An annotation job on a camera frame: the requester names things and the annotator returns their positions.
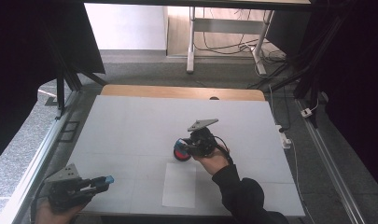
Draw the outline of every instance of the black curtain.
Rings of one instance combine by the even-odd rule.
[[[68,70],[105,72],[84,4],[0,0],[0,155],[57,76],[52,49]]]
[[[378,183],[378,1],[357,1],[319,72],[330,120]]]

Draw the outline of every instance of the wooden table edge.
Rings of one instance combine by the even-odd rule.
[[[180,99],[210,99],[233,101],[265,101],[262,91],[218,88],[139,86],[139,85],[105,85],[101,91],[104,96],[138,96]]]

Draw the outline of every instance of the white table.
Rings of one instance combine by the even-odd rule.
[[[68,163],[83,178],[112,175],[116,182],[84,213],[229,216],[204,168],[173,156],[175,141],[189,137],[187,128],[196,119],[219,119],[209,129],[231,149],[240,177],[263,187],[265,209],[305,216],[267,102],[103,95],[96,98]],[[162,205],[167,164],[195,168],[195,207]]]

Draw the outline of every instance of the black sleeve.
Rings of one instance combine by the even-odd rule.
[[[235,165],[229,165],[214,174],[212,180],[218,184],[223,205],[239,223],[274,224],[263,208],[264,192],[253,179],[240,180]]]

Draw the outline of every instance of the metal bracket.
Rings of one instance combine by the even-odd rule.
[[[218,122],[218,119],[201,119],[195,121],[193,125],[188,128],[188,132],[200,130],[208,125]]]
[[[52,183],[57,181],[63,181],[63,180],[71,180],[71,179],[78,179],[80,178],[80,175],[78,175],[78,170],[76,166],[72,163],[62,170],[58,171],[56,174],[50,176],[47,178],[44,182],[45,183]]]

